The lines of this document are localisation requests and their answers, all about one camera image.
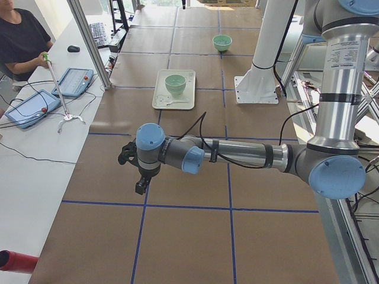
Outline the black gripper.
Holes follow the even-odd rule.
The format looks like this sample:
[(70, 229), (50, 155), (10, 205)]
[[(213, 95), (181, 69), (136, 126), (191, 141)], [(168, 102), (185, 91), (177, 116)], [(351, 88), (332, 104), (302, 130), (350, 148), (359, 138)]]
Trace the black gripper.
[(141, 175), (140, 180), (135, 185), (135, 192), (139, 195), (144, 195), (153, 177), (159, 174), (160, 164), (153, 169), (145, 169), (141, 165), (138, 166)]

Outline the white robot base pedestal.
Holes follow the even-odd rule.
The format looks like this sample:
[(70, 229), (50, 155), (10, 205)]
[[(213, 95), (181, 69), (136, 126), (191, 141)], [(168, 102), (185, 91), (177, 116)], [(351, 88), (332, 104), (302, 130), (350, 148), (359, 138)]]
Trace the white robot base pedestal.
[(297, 1), (269, 0), (266, 3), (251, 68), (235, 77), (238, 104), (277, 104), (274, 66), (291, 25)]

